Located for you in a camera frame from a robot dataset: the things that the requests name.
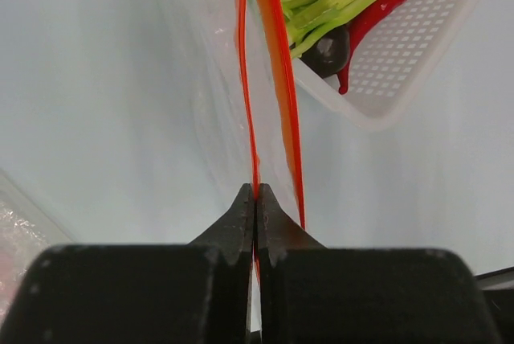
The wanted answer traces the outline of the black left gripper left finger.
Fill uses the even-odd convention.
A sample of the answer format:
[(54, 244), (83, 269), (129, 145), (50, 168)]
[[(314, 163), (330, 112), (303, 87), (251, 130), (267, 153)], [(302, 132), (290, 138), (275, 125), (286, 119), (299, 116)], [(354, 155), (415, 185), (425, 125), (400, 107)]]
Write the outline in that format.
[(188, 244), (61, 244), (29, 266), (4, 343), (247, 343), (255, 201)]

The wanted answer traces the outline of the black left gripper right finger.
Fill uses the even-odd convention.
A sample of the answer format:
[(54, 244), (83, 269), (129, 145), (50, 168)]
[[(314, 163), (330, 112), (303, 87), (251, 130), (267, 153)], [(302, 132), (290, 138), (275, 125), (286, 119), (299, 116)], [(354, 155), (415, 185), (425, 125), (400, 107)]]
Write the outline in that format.
[(263, 184), (255, 204), (265, 343), (499, 343), (463, 260), (439, 248), (326, 248)]

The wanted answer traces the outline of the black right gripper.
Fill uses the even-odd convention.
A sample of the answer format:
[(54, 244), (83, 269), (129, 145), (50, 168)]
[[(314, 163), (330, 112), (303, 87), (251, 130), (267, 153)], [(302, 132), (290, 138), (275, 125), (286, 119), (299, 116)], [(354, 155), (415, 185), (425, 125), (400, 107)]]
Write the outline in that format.
[(513, 343), (513, 267), (475, 277), (504, 343)]

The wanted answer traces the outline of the clear red-zipper zip bag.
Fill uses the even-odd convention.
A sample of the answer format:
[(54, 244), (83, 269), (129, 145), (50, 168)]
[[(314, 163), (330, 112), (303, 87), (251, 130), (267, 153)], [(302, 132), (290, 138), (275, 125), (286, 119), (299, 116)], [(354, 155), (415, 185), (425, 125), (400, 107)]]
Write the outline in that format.
[(305, 223), (300, 119), (280, 0), (159, 0), (171, 67), (218, 193), (266, 183)]

